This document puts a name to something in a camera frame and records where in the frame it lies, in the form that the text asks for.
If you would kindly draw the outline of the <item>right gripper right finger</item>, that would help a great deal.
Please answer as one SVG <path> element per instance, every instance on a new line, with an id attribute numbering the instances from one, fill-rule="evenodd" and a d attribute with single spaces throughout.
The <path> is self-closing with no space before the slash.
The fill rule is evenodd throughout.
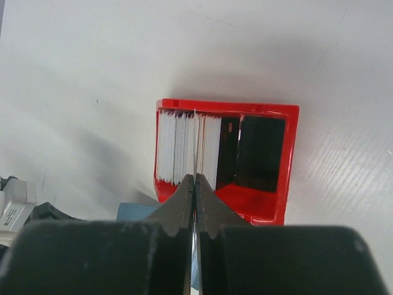
<path id="1" fill-rule="evenodd" d="M 195 180 L 201 294 L 387 294 L 364 239 L 341 226 L 253 226 Z"/>

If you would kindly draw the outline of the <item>blue card holder wallet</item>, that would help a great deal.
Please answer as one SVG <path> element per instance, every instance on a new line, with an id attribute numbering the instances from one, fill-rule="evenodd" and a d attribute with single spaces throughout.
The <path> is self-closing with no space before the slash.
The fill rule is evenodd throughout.
<path id="1" fill-rule="evenodd" d="M 157 209 L 157 206 L 148 206 L 138 203 L 121 203 L 117 213 L 117 221 L 140 221 L 148 217 Z"/>

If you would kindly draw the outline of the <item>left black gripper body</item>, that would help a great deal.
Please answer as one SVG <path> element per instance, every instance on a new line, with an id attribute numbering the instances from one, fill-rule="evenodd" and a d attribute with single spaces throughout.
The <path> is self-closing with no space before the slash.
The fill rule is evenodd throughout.
<path id="1" fill-rule="evenodd" d="M 78 218 L 74 218 L 68 214 L 55 208 L 51 203 L 45 202 L 38 206 L 35 206 L 29 215 L 29 222 L 38 220 L 73 220 L 79 221 Z"/>

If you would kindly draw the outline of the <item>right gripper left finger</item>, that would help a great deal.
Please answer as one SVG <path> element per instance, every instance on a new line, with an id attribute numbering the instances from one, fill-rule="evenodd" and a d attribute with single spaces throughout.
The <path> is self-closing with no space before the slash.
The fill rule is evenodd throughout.
<path id="1" fill-rule="evenodd" d="M 34 221 L 1 261 L 2 294 L 189 294 L 194 179 L 140 221 Z"/>

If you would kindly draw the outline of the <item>white credit card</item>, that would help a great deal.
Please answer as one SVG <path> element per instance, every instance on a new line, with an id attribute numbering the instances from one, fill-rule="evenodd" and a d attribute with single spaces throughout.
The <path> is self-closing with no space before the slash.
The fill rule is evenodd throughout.
<path id="1" fill-rule="evenodd" d="M 197 173 L 197 152 L 198 152 L 198 127 L 199 119 L 196 110 L 193 111 L 193 180 L 196 181 Z M 191 264 L 191 287 L 192 290 L 199 291 L 199 271 L 198 271 L 198 244 L 197 244 L 197 212 L 196 203 L 193 202 L 193 234 L 192 234 L 192 264 Z"/>

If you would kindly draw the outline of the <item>red plastic bin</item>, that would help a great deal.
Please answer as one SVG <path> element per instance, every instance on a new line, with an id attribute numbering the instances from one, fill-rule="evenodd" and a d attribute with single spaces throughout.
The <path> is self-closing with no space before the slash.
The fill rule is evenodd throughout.
<path id="1" fill-rule="evenodd" d="M 253 225 L 284 222 L 300 108 L 289 104 L 230 103 L 165 98 L 156 105 L 154 187 L 160 202 L 178 188 L 156 178 L 158 113 L 194 111 L 240 117 L 234 182 L 213 191 Z"/>

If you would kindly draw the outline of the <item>black credit card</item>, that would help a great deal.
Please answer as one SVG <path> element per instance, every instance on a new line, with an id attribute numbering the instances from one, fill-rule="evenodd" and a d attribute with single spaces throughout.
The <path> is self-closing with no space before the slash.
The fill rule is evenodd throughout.
<path id="1" fill-rule="evenodd" d="M 240 117 L 223 117 L 221 120 L 216 190 L 234 182 L 239 125 Z"/>

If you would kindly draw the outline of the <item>white cards stack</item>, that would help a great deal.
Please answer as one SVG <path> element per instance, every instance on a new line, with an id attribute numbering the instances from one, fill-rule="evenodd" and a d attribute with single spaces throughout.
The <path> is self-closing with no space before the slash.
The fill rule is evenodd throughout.
<path id="1" fill-rule="evenodd" d="M 222 118 L 196 111 L 158 113 L 155 176 L 179 185 L 185 175 L 202 174 L 215 189 Z"/>

